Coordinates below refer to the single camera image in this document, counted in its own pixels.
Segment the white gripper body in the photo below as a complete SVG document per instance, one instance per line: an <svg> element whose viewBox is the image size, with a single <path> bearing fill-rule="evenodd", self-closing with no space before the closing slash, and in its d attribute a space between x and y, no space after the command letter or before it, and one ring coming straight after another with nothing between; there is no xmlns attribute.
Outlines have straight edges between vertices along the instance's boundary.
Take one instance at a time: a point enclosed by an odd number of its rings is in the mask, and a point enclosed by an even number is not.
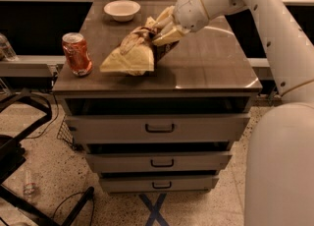
<svg viewBox="0 0 314 226"><path fill-rule="evenodd" d="M209 23L202 0L178 0L173 14L176 23L191 32L197 32Z"/></svg>

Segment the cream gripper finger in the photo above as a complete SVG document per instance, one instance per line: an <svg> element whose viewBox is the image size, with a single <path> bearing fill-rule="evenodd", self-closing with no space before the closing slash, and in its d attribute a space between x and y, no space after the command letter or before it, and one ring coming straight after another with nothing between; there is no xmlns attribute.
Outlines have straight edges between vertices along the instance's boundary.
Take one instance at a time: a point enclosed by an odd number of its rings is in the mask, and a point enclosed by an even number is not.
<svg viewBox="0 0 314 226"><path fill-rule="evenodd" d="M155 28L172 28L174 26L174 6L169 6L163 10L163 12L158 16L156 23L153 25Z"/></svg>
<svg viewBox="0 0 314 226"><path fill-rule="evenodd" d="M155 46L162 46L169 43L177 42L189 33L189 29L180 25L167 26L154 36L152 43Z"/></svg>

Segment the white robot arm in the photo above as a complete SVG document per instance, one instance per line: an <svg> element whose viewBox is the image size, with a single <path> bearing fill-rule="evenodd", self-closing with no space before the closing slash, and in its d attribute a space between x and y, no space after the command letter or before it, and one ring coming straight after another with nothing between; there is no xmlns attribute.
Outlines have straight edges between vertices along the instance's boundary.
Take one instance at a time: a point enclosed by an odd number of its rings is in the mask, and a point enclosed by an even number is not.
<svg viewBox="0 0 314 226"><path fill-rule="evenodd" d="M314 226L314 46L282 0L178 0L158 20L161 38L196 32L221 15L251 12L282 105L254 128L244 226Z"/></svg>

